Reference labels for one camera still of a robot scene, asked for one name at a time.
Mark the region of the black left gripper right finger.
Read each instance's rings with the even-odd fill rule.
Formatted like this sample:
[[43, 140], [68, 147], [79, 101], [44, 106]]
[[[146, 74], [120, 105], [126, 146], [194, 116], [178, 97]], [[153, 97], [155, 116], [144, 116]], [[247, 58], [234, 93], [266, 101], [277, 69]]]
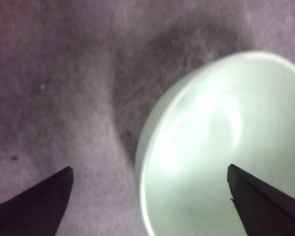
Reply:
[[249, 236], [295, 236], [295, 199], [231, 164], [227, 182]]

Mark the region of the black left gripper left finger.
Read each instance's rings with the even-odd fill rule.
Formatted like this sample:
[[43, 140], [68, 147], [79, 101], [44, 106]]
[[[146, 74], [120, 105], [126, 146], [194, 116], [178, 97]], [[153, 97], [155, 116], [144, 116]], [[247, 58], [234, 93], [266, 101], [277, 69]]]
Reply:
[[54, 236], [66, 211], [73, 169], [66, 167], [0, 204], [0, 236]]

